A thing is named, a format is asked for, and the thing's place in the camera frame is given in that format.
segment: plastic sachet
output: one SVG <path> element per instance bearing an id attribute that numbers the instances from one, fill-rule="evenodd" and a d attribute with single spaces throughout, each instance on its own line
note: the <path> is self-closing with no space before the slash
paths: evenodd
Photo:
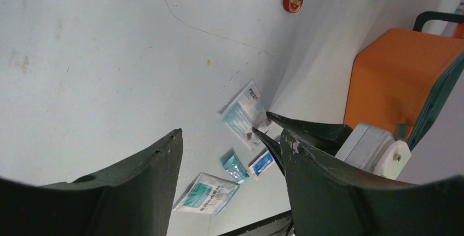
<path id="1" fill-rule="evenodd" d="M 237 98 L 222 113 L 222 121 L 254 151 L 262 144 L 253 133 L 255 127 L 266 133 L 272 121 L 266 116 L 258 88 L 250 81 Z"/>
<path id="2" fill-rule="evenodd" d="M 229 173 L 235 182 L 238 184 L 243 184 L 246 180 L 250 178 L 242 163 L 240 163 L 237 154 L 233 154 L 227 162 L 224 164 L 224 169 Z"/>
<path id="3" fill-rule="evenodd" d="M 235 182 L 200 173 L 172 209 L 218 215 L 239 188 Z"/>
<path id="4" fill-rule="evenodd" d="M 261 175 L 264 170 L 274 164 L 274 158 L 271 153 L 266 149 L 266 151 L 250 165 L 251 175 L 258 180 L 259 175 Z"/>

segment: black handle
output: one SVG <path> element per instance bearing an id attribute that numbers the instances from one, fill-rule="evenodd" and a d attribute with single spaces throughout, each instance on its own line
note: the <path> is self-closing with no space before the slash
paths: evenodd
<path id="1" fill-rule="evenodd" d="M 416 18 L 413 31 L 422 32 L 425 23 L 432 20 L 464 24 L 464 15 L 454 13 L 440 13 L 438 11 L 426 11 L 419 14 L 419 16 Z"/>

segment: red round container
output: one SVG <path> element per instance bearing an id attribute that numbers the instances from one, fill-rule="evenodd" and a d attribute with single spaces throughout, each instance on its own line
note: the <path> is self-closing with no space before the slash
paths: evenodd
<path id="1" fill-rule="evenodd" d="M 283 0 L 283 8 L 289 13 L 296 13 L 302 5 L 303 0 Z"/>

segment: table surface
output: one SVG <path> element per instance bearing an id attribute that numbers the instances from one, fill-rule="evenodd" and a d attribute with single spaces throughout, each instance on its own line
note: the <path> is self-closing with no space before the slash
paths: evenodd
<path id="1" fill-rule="evenodd" d="M 356 54 L 459 3 L 304 0 L 290 14 L 281 0 L 0 1 L 0 175 L 70 182 L 182 128 L 176 199 L 199 172 L 230 179 L 231 149 L 245 165 L 261 152 L 218 113 L 250 80 L 273 112 L 340 123 Z M 288 209 L 273 166 L 218 216 L 173 212 L 168 235 L 219 235 Z"/>

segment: orange bin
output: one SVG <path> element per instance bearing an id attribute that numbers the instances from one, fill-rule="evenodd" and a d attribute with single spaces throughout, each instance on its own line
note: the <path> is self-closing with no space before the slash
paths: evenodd
<path id="1" fill-rule="evenodd" d="M 354 61 L 344 123 L 391 133 L 403 126 L 402 139 L 414 148 L 459 78 L 463 52 L 463 39 L 389 30 Z"/>

